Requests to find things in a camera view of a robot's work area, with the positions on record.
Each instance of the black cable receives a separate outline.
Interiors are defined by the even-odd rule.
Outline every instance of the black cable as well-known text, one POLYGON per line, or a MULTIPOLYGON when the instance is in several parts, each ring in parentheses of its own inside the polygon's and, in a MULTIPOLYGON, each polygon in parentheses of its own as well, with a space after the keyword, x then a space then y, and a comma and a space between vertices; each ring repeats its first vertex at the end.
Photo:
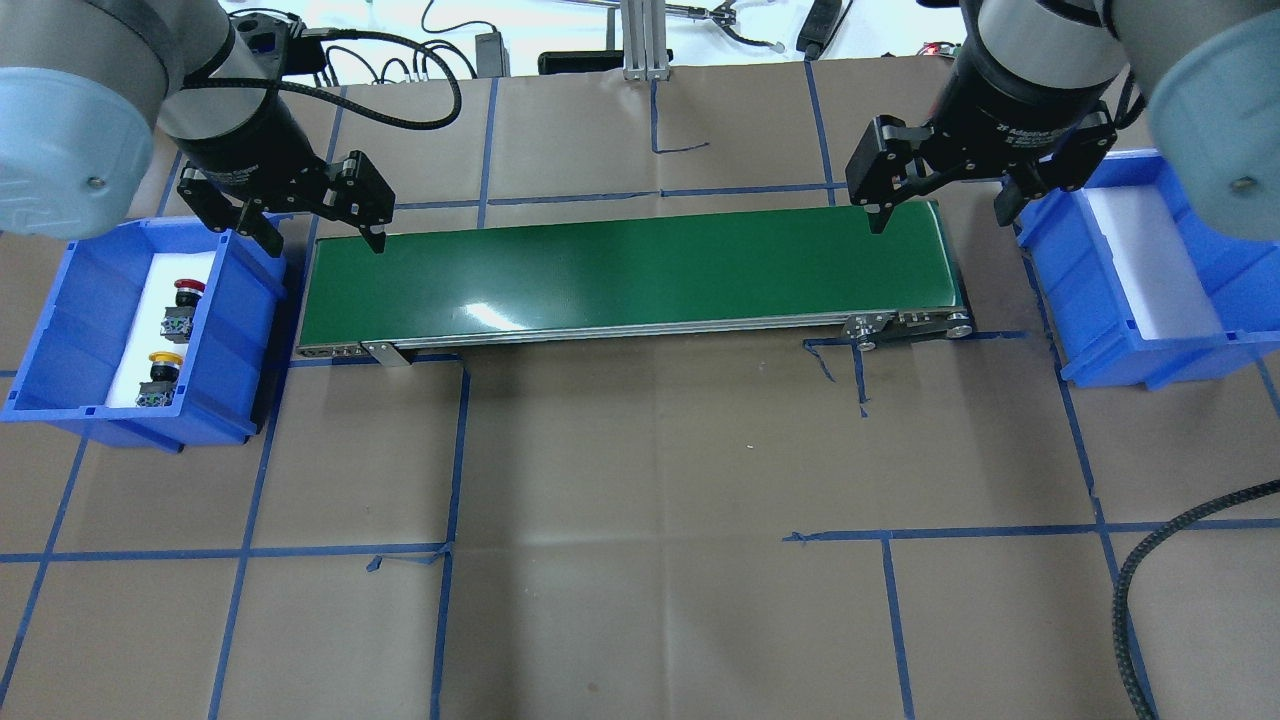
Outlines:
POLYGON ((840 27, 841 27, 842 24, 845 24, 845 18, 847 18, 847 17, 849 17, 849 10, 852 10, 852 9, 854 9, 854 0, 849 0, 849 4, 847 4, 847 5, 845 5, 845 12, 844 12, 844 13, 840 13, 840 19, 838 19, 838 20, 836 20, 836 27, 833 27, 833 28, 831 29, 831 42, 835 42, 835 41, 836 41, 836 35, 838 35, 838 33, 840 33, 840 27))
POLYGON ((1138 94, 1138 99, 1130 105, 1129 101, 1133 97, 1133 91, 1138 85, 1138 78, 1129 70, 1129 77, 1124 78, 1124 87, 1120 90, 1120 102, 1116 108, 1115 126, 1119 129, 1124 129, 1133 123, 1138 122, 1142 111, 1147 108, 1147 97, 1138 94))
POLYGON ((399 64, 401 69, 404 70, 406 77, 411 77, 413 74, 412 72, 410 72, 408 65, 404 63, 404 60, 401 60, 399 58, 392 58, 390 60, 383 63, 383 73, 381 73, 383 82, 387 82, 387 70, 389 70, 393 64, 399 64))
POLYGON ((1133 705, 1134 712, 1138 714, 1138 720, 1155 720, 1156 717, 1156 712, 1138 684, 1138 673, 1134 671, 1133 653, 1129 648, 1129 629, 1133 624, 1129 616, 1129 585, 1133 584, 1133 575, 1138 570, 1138 564, 1152 550, 1156 550, 1160 543, 1187 525, 1228 507, 1277 492, 1280 492, 1280 479, 1228 493, 1198 505, 1147 536, 1138 543, 1138 547, 1133 548, 1129 559, 1124 561, 1124 568, 1120 569, 1120 574, 1116 577, 1115 594, 1111 598, 1111 641, 1115 646, 1116 665, 1120 667, 1120 682, 1124 683, 1124 689, 1129 693, 1129 703, 1133 705))
POLYGON ((461 28, 465 28, 467 26, 489 26, 490 31, 498 32, 498 26, 490 23, 489 20, 467 20, 465 23, 458 23, 456 26, 449 26, 449 27, 440 28, 440 29, 429 28, 429 27, 426 27, 426 14, 431 10, 431 5, 435 5, 435 0, 428 0, 426 1, 426 8, 422 10, 422 19, 419 20, 419 24, 422 27, 422 32, 426 32, 426 33, 430 33, 430 35, 444 35, 445 32, 453 32, 456 29, 461 29, 461 28))
MULTIPOLYGON (((479 77, 476 74, 476 67, 471 64, 471 60, 466 56, 466 54, 462 53, 462 50, 458 50, 458 46, 454 45, 454 44, 452 44, 452 42, 449 42, 448 40, 428 40, 426 42, 422 44, 422 46, 424 47, 430 47, 433 50, 448 50, 449 53, 453 53, 454 55, 457 55, 458 58, 462 59, 462 64, 465 64, 467 67, 467 72, 471 73, 471 79, 476 79, 479 77)), ((419 53, 415 50, 413 51, 413 65, 415 67, 417 65, 417 55, 419 55, 419 53)), ((422 58, 422 74, 424 76, 426 74, 426 58, 425 56, 422 58)))
POLYGON ((271 90, 280 91, 285 90, 289 92, 297 92, 300 95, 307 95, 317 100, 324 100, 346 110, 351 110, 357 115, 362 115, 371 120, 383 123, 401 129, 439 129, 453 120, 458 119, 462 114, 462 87, 458 85, 458 78, 453 74, 448 63, 444 61, 439 55, 435 54, 430 47, 422 47, 420 42, 413 42, 407 37, 401 37, 398 35, 390 35, 387 32, 375 32, 365 29, 338 29, 329 33, 332 40, 383 40, 385 42, 394 42, 397 45, 404 45, 406 47, 421 49, 421 51, 431 59, 433 63, 440 67, 444 72, 444 78, 449 81, 449 90, 453 91, 453 108, 447 115, 436 120, 406 120, 404 118, 397 118, 394 115, 388 115, 385 113, 379 113, 372 108, 366 108, 358 102, 353 102, 334 95, 332 92, 325 92, 315 87, 308 87, 306 85, 300 85, 296 82, 278 81, 278 79, 261 79, 261 78, 207 78, 195 82, 188 82, 183 86, 184 90, 201 90, 212 87, 250 87, 259 90, 271 90))
POLYGON ((284 10, 275 10, 271 8, 241 8, 239 10, 232 10, 230 13, 227 13, 227 17, 234 18, 236 15, 247 15, 250 13, 270 13, 273 15, 279 15, 294 23, 302 19, 301 17, 294 15, 293 13, 285 13, 284 10))
POLYGON ((333 67, 333 58, 330 56, 334 50, 342 50, 343 53, 346 53, 346 54, 351 55, 352 58, 360 60, 360 64, 365 65, 365 69, 369 70, 369 74, 374 76, 374 82, 378 82, 378 79, 379 79, 378 70, 374 69, 374 65, 371 65, 369 63, 369 60, 365 59, 364 55, 361 55, 360 53, 356 53, 355 50, 349 50, 347 47, 343 47, 342 45, 330 45, 329 47, 325 47, 324 61, 329 67, 329 70, 333 73, 334 85, 339 85, 338 83, 338 69, 333 67))

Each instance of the blue tape grid line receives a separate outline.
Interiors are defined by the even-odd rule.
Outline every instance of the blue tape grid line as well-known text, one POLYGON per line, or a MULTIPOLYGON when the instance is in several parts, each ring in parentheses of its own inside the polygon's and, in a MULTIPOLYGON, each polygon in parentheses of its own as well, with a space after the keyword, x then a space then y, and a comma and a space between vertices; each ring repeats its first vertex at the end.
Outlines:
MULTIPOLYGON (((1107 532, 1151 533, 1162 521, 1107 523, 1107 532)), ((1208 519, 1194 523, 1188 530, 1277 530, 1280 518, 1208 519)), ((817 533, 794 532, 782 542, 867 542, 881 539, 955 539, 955 538, 1014 538, 1028 536, 1083 536, 1097 532, 1094 524, 1066 525, 993 525, 965 528, 879 528, 865 530, 822 530, 817 533)), ((248 556, 259 557, 344 557, 366 555, 415 555, 448 552, 448 542, 387 543, 387 544, 321 544, 297 547, 251 547, 248 556)), ((138 560, 236 560, 239 548, 191 550, 99 550, 54 552, 10 552, 0 555, 0 565, 41 562, 119 562, 138 560)))
POLYGON ((668 152, 687 152, 690 150, 698 150, 699 147, 707 147, 710 142, 700 142, 698 145, 690 145, 689 147, 672 147, 669 150, 658 149, 658 81, 649 81, 649 149, 653 150, 654 155, 666 155, 668 152))
MULTIPOLYGON (((1023 269, 1027 273, 1027 283, 1030 286, 1032 293, 1036 295, 1036 307, 1041 315, 1041 323, 1044 329, 1044 340, 1048 343, 1050 352, 1053 357, 1053 375, 1057 379, 1059 393, 1062 396, 1062 409, 1066 411, 1066 420, 1071 428, 1071 439, 1075 442, 1075 454, 1080 461, 1080 473, 1084 475, 1084 486, 1089 493, 1089 505, 1093 507, 1093 520, 1097 525, 1098 539, 1102 543, 1102 555, 1107 562, 1107 571, 1111 574, 1111 583, 1115 584, 1120 575, 1120 569, 1116 564, 1115 547, 1111 544, 1111 533, 1107 529, 1106 512, 1102 510, 1102 501, 1098 498, 1096 492, 1093 466, 1089 462, 1089 454, 1084 448, 1084 434, 1080 432, 1079 418, 1075 414, 1075 402, 1071 400, 1071 388, 1068 386, 1066 380, 1062 379, 1062 356, 1057 351, 1057 343, 1053 341, 1053 327, 1050 323, 1048 310, 1044 306, 1044 295, 1041 292, 1039 281, 1036 277, 1036 266, 1032 264, 1030 255, 1027 252, 1023 252, 1023 269)), ((1138 675, 1138 685, 1147 697, 1147 702, 1151 705, 1158 720, 1158 707, 1156 706, 1155 694, 1151 689, 1151 679, 1147 676, 1147 664, 1142 656, 1142 644, 1138 642, 1138 637, 1132 623, 1129 628, 1129 643, 1130 652, 1133 655, 1134 671, 1138 675)))
POLYGON ((827 179, 827 205, 836 206, 836 190, 832 187, 831 152, 827 147, 827 126, 822 122, 822 102, 818 100, 818 83, 813 78, 813 63, 805 60, 804 78, 809 83, 809 104, 813 105, 813 120, 818 126, 818 147, 822 150, 822 177, 827 179))
POLYGON ((164 183, 164 191, 160 193, 160 204, 156 205, 156 217, 164 215, 165 208, 169 206, 169 197, 173 196, 173 183, 178 179, 178 168, 182 167, 182 150, 177 150, 173 154, 173 165, 169 168, 169 179, 164 183))
POLYGON ((911 673, 906 665, 906 641, 902 637, 902 612, 897 602, 897 577, 893 573, 893 548, 888 538, 881 539, 884 562, 884 592, 888 596, 888 621, 893 632, 893 656, 897 660, 897 685, 902 693, 902 717, 915 720, 915 701, 911 700, 911 673))
POLYGON ((1271 370, 1267 369, 1267 364, 1262 361, 1261 357, 1253 361, 1258 366, 1258 374, 1262 375, 1262 386, 1267 388, 1267 397, 1271 398, 1271 407, 1276 411, 1276 418, 1280 418, 1280 393, 1276 392, 1275 379, 1271 378, 1271 370))
POLYGON ((36 612, 36 601, 40 600, 40 589, 45 584, 45 575, 49 573, 50 556, 58 544, 58 534, 63 529, 63 520, 67 518, 67 506, 72 501, 72 491, 76 489, 76 479, 79 477, 81 464, 84 461, 84 450, 88 448, 88 436, 82 436, 79 447, 76 448, 76 460, 67 474, 67 486, 63 488, 63 497, 58 501, 58 512, 54 514, 54 525, 49 529, 49 538, 45 541, 45 551, 41 553, 40 566, 36 569, 36 578, 31 583, 31 592, 27 594, 27 605, 22 610, 22 620, 18 623, 18 632, 13 638, 13 647, 9 648, 9 660, 5 661, 4 676, 0 678, 0 707, 4 707, 4 698, 9 694, 9 684, 13 682, 13 673, 18 667, 18 656, 22 653, 22 644, 27 639, 27 630, 31 628, 31 618, 36 612))
MULTIPOLYGON (((1108 523, 1108 533, 1149 533, 1164 525, 1162 521, 1108 523)), ((1239 520, 1201 520, 1188 525, 1188 530, 1262 530, 1280 529, 1280 518, 1257 518, 1239 520)), ((823 530, 818 533, 794 532, 782 542, 873 542, 901 539, 956 539, 956 538, 1020 538, 1087 536, 1097 533, 1098 527, 1088 524, 1062 525, 995 525, 968 528, 886 528, 867 530, 823 530)))
POLYGON ((440 717, 440 692, 444 689, 444 642, 449 625, 449 594, 453 589, 453 542, 458 538, 458 503, 462 500, 462 460, 466 454, 467 414, 471 407, 471 373, 462 366, 462 388, 458 392, 458 428, 453 441, 453 482, 449 492, 449 524, 444 532, 451 552, 444 556, 440 575, 440 602, 435 616, 435 655, 431 667, 431 720, 440 717))
POLYGON ((227 624, 223 626, 223 644, 218 652, 218 670, 214 674, 214 692, 209 700, 209 720, 216 720, 219 707, 223 701, 223 683, 227 680, 227 662, 230 659, 232 641, 236 637, 236 620, 239 616, 241 594, 244 591, 244 574, 248 570, 250 546, 253 542, 253 528, 257 525, 259 505, 262 501, 262 486, 266 483, 266 469, 271 460, 271 447, 275 443, 275 429, 280 420, 280 401, 284 398, 284 383, 288 379, 288 368, 280 370, 280 378, 275 388, 271 416, 268 420, 265 437, 262 441, 262 459, 257 465, 257 477, 253 479, 253 497, 248 506, 248 518, 244 520, 244 537, 241 541, 238 561, 236 564, 236 582, 232 584, 230 607, 227 610, 227 624))
POLYGON ((590 195, 548 195, 543 197, 503 197, 490 200, 489 205, 547 205, 553 202, 598 202, 602 200, 631 200, 632 197, 650 197, 658 195, 657 190, 643 190, 636 192, 595 192, 590 195))
MULTIPOLYGON (((347 88, 339 90, 339 95, 346 97, 347 88)), ((338 133, 342 131, 342 117, 343 109, 339 108, 333 115, 333 127, 329 129, 329 147, 326 150, 326 161, 333 161, 333 154, 337 151, 338 146, 338 133)), ((307 234, 306 252, 302 258, 301 281, 306 282, 307 269, 311 265, 311 256, 315 252, 316 233, 320 228, 320 217, 311 217, 311 228, 307 234)), ((301 291, 298 296, 301 302, 301 291)), ((297 336, 298 322, 301 320, 301 309, 298 313, 293 314, 292 322, 289 323, 288 337, 292 340, 297 336)), ((283 351, 285 359, 282 359, 280 374, 276 379, 275 395, 271 404, 271 414, 268 419, 266 428, 264 429, 262 437, 262 455, 257 465, 257 475, 253 479, 253 496, 248 505, 248 516, 244 520, 244 534, 241 539, 241 547, 238 559, 236 562, 236 580, 232 584, 232 598, 230 605, 227 610, 227 623, 223 626, 223 644, 218 651, 218 669, 214 673, 214 689, 209 698, 209 720, 218 719, 218 711, 223 702, 223 684, 227 680, 227 662, 230 660, 232 641, 236 638, 236 621, 239 618, 239 601, 244 592, 244 575, 248 571, 250 548, 253 544, 253 529, 257 525, 259 507, 262 502, 262 487, 266 484, 266 471, 271 461, 271 448, 275 445, 275 430, 280 421, 280 405, 284 400, 284 386, 289 378, 288 368, 288 347, 292 342, 285 346, 283 351)))
MULTIPOLYGON (((462 356, 456 352, 413 355, 408 359, 411 365, 419 363, 461 363, 462 356)), ((307 360, 289 360, 289 368, 340 368, 344 365, 376 365, 372 357, 314 357, 307 360)))
POLYGON ((485 210, 489 206, 489 169, 493 167, 493 128, 498 114, 498 78, 489 85, 489 115, 484 126, 484 160, 480 165, 480 200, 476 210, 476 228, 484 228, 485 210))
POLYGON ((797 184, 759 184, 744 187, 694 187, 687 190, 659 190, 659 197, 696 197, 700 195, 758 195, 764 192, 808 192, 814 190, 829 190, 844 187, 844 183, 831 184, 824 182, 810 182, 797 184))
POLYGON ((870 397, 867 397, 867 379, 863 377, 863 351, 858 350, 858 346, 849 343, 849 348, 854 352, 854 380, 858 384, 858 409, 861 411, 863 418, 867 416, 867 404, 870 402, 870 397))
POLYGON ((444 208, 477 208, 479 200, 435 200, 431 202, 401 202, 397 210, 440 210, 444 208))

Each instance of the conveyor belt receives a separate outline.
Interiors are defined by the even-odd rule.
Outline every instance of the conveyor belt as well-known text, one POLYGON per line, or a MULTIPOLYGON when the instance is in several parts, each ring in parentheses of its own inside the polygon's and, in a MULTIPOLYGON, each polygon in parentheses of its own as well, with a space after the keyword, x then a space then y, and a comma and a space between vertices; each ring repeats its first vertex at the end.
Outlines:
POLYGON ((873 236, 859 208, 689 215, 316 245, 298 351, 850 323, 968 324, 932 202, 873 236))

